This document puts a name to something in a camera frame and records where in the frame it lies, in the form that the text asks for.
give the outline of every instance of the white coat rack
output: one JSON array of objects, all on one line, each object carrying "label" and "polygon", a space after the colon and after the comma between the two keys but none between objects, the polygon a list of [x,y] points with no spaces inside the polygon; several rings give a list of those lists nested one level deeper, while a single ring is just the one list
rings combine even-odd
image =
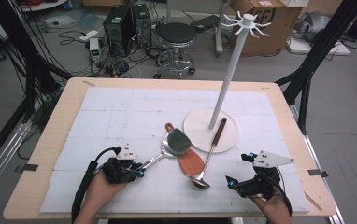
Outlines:
[{"label": "white coat rack", "polygon": [[226,15],[224,17],[229,21],[235,21],[233,24],[222,24],[224,26],[240,26],[239,30],[235,33],[238,35],[236,45],[231,57],[231,60],[228,65],[227,74],[222,83],[219,99],[217,100],[215,108],[199,108],[191,112],[187,118],[184,120],[184,132],[191,139],[193,145],[203,151],[209,152],[211,142],[213,137],[218,129],[216,126],[217,120],[222,120],[222,118],[227,118],[227,123],[224,127],[223,135],[220,138],[219,144],[216,145],[213,152],[219,153],[224,152],[232,148],[237,142],[239,133],[236,122],[232,119],[230,115],[226,112],[221,111],[221,106],[224,101],[226,92],[228,91],[228,87],[231,83],[232,77],[234,75],[234,71],[236,69],[237,62],[240,57],[240,53],[243,49],[243,46],[246,42],[246,38],[248,33],[256,36],[252,29],[258,31],[261,35],[266,35],[258,29],[258,27],[265,27],[270,25],[267,24],[257,24],[254,23],[254,20],[257,18],[256,16],[250,14],[244,14],[243,17],[237,12],[237,16],[240,20],[231,20]]}]

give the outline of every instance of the white box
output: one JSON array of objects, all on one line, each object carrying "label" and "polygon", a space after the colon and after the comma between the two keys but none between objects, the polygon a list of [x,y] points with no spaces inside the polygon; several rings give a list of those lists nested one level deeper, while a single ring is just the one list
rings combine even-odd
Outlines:
[{"label": "white box", "polygon": [[309,0],[280,0],[286,7],[306,7]]}]

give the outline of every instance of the table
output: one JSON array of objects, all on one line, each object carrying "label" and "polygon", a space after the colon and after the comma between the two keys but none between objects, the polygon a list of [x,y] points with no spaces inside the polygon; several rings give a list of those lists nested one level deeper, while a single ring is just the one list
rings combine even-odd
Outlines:
[{"label": "table", "polygon": [[[70,218],[70,214],[41,214],[40,207],[48,190],[50,177],[55,162],[64,146],[74,118],[79,111],[86,90],[90,87],[117,88],[155,88],[155,89],[188,89],[188,90],[219,90],[220,81],[190,81],[190,80],[153,80],[153,79],[108,79],[108,78],[72,78],[69,80],[45,131],[40,137],[35,151],[29,160],[37,164],[35,172],[24,171],[15,188],[4,217],[7,219],[41,219]],[[278,85],[274,83],[232,82],[230,91],[261,91],[268,96],[274,110],[278,126],[285,139],[287,148],[296,160],[295,168],[299,175],[304,192],[310,206],[310,212],[305,216],[328,217],[336,213],[334,201],[320,176],[311,176],[307,170],[317,169],[316,163],[307,149],[304,136],[301,134],[287,106]],[[244,214],[244,216],[259,216],[260,214]],[[99,218],[124,217],[120,214],[103,214]],[[205,214],[131,214],[131,217],[206,217]]]}]

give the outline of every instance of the stool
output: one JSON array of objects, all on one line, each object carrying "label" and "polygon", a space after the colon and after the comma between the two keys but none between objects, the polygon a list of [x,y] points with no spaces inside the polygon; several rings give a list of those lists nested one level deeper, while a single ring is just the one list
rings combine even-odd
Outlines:
[{"label": "stool", "polygon": [[190,75],[195,73],[193,59],[183,50],[195,39],[196,31],[190,25],[171,22],[161,26],[158,31],[158,40],[168,46],[168,49],[158,57],[158,74],[154,75],[154,78],[161,78],[161,68],[170,72],[178,72],[180,79],[185,70],[188,70]]}]

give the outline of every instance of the spoon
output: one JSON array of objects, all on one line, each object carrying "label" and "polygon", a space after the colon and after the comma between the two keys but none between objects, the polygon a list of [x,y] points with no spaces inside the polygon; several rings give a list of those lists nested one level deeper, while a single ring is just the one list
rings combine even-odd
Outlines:
[{"label": "spoon", "polygon": [[[168,132],[174,129],[173,124],[166,123],[165,128]],[[182,172],[186,175],[197,175],[202,172],[205,164],[202,158],[192,149],[188,149],[182,156],[178,158],[179,166]]]},{"label": "spoon", "polygon": [[191,140],[179,129],[173,129],[162,140],[161,154],[146,161],[137,170],[145,170],[162,158],[178,158],[190,149]]},{"label": "spoon", "polygon": [[227,118],[223,118],[221,120],[219,129],[217,130],[216,135],[214,136],[213,142],[211,143],[211,150],[208,153],[208,156],[207,156],[207,159],[206,159],[206,162],[205,162],[205,166],[204,166],[204,169],[202,170],[201,174],[198,177],[190,176],[190,179],[192,180],[193,184],[196,187],[198,187],[199,189],[208,189],[208,188],[210,188],[210,185],[207,182],[205,182],[205,180],[203,179],[203,175],[205,173],[208,160],[210,159],[210,156],[213,153],[213,149],[214,149],[214,147],[217,145],[217,143],[220,140],[220,136],[221,136],[222,130],[224,129],[224,126],[225,126],[226,122],[227,122]]}]

